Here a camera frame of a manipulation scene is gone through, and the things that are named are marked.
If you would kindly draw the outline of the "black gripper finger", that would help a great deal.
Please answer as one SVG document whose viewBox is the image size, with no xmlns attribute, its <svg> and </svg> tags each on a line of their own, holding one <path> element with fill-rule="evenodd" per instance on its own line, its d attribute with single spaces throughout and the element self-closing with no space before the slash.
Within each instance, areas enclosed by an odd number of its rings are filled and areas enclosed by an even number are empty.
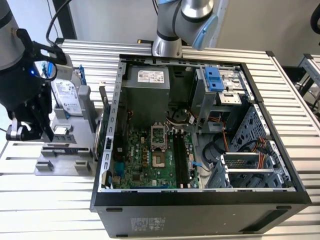
<svg viewBox="0 0 320 240">
<path fill-rule="evenodd" d="M 50 127 L 50 118 L 49 114 L 52 112 L 52 101 L 46 99 L 38 99 L 37 104 L 39 107 L 39 116 L 38 120 L 39 127 L 37 130 L 37 138 L 40 139 L 43 134 L 45 134 L 50 142 L 54 139 L 54 132 Z"/>
</svg>

